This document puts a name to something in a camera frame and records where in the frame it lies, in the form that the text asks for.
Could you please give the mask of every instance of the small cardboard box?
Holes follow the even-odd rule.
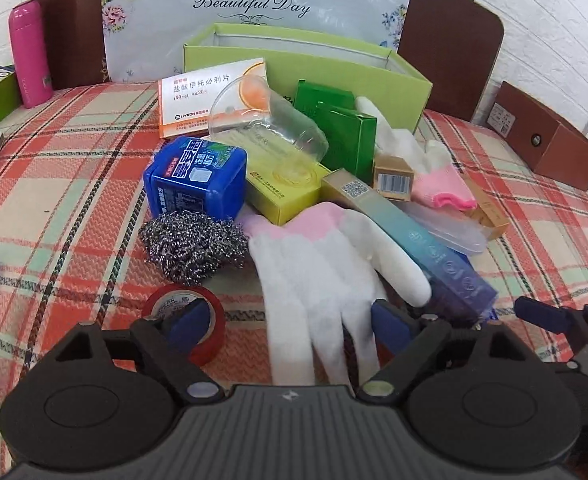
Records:
[[[465,211],[465,215],[477,221],[482,226],[489,227],[491,229],[490,240],[503,236],[507,227],[510,225],[510,221],[505,218],[505,215],[503,215],[494,201],[489,198],[487,193],[469,175],[462,174],[461,177],[468,185],[469,190],[474,195],[478,204],[476,209]]]
[[[393,128],[414,131],[431,83],[394,48],[322,32],[214,23],[184,47],[185,72],[262,57],[269,86],[293,101],[298,82],[368,97]]]
[[[487,124],[534,173],[588,190],[588,139],[535,98],[503,81]]]
[[[496,291],[471,266],[349,171],[336,170],[327,175],[321,199],[360,211],[402,247],[429,274],[429,305],[445,309],[442,313],[446,317],[477,319],[492,307]]]
[[[413,169],[399,156],[374,157],[374,189],[385,198],[409,202],[413,176]]]

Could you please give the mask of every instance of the barcode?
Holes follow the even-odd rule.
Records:
[[[352,198],[358,198],[360,195],[368,192],[369,187],[365,186],[365,184],[359,182],[358,180],[352,180],[343,186],[343,191]]]
[[[378,189],[389,193],[406,194],[410,190],[410,177],[378,173]]]

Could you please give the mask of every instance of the qr code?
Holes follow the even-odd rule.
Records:
[[[360,195],[368,192],[369,187],[365,186],[365,184],[359,182],[358,180],[352,180],[343,186],[343,191],[352,198],[358,198]]]

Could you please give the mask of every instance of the clear plastic cup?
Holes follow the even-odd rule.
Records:
[[[209,135],[216,142],[239,145],[238,134],[261,142],[274,156],[287,156],[282,141],[316,162],[323,160],[329,143],[325,134],[289,101],[274,92],[259,76],[235,79],[219,94],[209,113]]]

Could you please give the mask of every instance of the pink thermos bottle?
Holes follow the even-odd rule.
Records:
[[[16,77],[25,108],[51,99],[54,94],[47,65],[45,34],[40,4],[29,0],[10,13],[10,41]]]

